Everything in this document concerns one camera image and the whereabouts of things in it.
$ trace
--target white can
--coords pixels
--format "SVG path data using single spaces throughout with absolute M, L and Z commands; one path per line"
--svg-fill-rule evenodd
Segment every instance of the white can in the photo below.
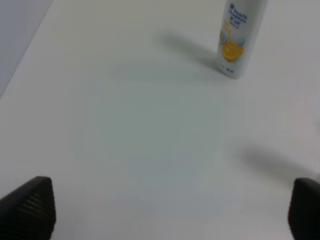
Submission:
M 268 0 L 227 0 L 222 20 L 217 63 L 231 78 L 244 75 Z

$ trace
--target white backdrop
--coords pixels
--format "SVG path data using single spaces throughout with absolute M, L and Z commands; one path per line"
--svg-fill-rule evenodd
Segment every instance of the white backdrop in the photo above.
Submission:
M 52 0 L 0 1 L 0 97 Z
M 224 7 L 55 0 L 0 100 L 0 197 L 51 177 L 52 240 L 292 240 L 293 180 L 320 173 L 320 1 L 269 1 L 239 80 L 210 64 Z

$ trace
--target white surface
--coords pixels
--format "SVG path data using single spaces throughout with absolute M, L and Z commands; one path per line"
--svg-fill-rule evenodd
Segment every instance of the white surface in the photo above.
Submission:
M 0 1 L 0 97 L 52 0 Z
M 270 1 L 239 80 L 158 41 L 214 51 L 224 5 L 55 0 L 0 101 L 0 194 L 52 177 L 54 240 L 292 239 L 282 175 L 234 152 L 319 169 L 320 2 Z

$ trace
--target yellow citrus graphic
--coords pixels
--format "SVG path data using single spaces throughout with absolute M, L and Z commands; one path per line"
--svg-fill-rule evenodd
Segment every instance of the yellow citrus graphic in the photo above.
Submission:
M 227 40 L 221 48 L 222 55 L 229 63 L 235 62 L 244 53 L 244 48 L 242 46 L 238 46 L 235 42 L 230 40 Z

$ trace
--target gray wall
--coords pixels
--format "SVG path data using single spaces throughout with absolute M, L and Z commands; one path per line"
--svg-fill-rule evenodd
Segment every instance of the gray wall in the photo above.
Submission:
M 0 0 L 0 97 L 52 0 Z

